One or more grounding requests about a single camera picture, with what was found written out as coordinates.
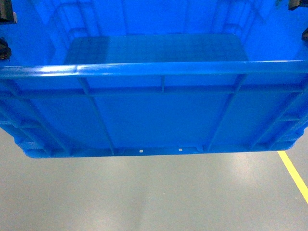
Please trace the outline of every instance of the gray floor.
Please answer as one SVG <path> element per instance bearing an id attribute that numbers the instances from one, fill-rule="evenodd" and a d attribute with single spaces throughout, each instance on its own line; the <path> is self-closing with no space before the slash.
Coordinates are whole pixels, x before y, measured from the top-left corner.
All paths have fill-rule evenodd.
<path id="1" fill-rule="evenodd" d="M 307 231 L 308 205 L 277 152 L 39 160 L 0 130 L 0 230 Z"/>

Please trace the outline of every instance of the plastic crate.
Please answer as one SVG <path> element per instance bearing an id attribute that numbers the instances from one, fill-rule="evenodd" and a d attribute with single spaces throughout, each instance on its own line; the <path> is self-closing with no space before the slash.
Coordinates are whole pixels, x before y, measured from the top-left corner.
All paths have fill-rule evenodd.
<path id="1" fill-rule="evenodd" d="M 308 9 L 13 0 L 0 127 L 36 158 L 285 150 L 308 126 Z"/>

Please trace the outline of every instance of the yellow floor line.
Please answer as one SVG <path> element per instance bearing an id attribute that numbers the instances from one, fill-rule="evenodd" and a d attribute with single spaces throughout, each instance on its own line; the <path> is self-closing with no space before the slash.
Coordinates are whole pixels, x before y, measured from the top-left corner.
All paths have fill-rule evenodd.
<path id="1" fill-rule="evenodd" d="M 299 173 L 297 172 L 296 168 L 292 164 L 287 153 L 285 151 L 278 151 L 278 154 L 308 204 L 308 188 L 305 185 L 303 179 L 300 177 Z"/>

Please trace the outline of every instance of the black clamp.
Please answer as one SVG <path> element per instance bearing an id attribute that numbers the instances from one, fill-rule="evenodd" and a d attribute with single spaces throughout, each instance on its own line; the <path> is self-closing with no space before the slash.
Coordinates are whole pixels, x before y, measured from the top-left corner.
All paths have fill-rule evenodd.
<path id="1" fill-rule="evenodd" d="M 0 60 L 10 59 L 12 55 L 11 48 L 9 48 L 8 43 L 0 38 Z"/>
<path id="2" fill-rule="evenodd" d="M 17 15 L 13 12 L 11 0 L 0 0 L 0 24 L 17 23 Z"/>

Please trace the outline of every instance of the blue plastic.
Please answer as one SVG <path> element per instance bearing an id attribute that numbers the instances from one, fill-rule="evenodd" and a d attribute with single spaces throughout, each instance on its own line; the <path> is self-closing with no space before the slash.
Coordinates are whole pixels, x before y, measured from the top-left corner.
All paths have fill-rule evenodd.
<path id="1" fill-rule="evenodd" d="M 287 2 L 13 1 L 0 127 L 35 158 L 288 149 L 308 12 Z"/>

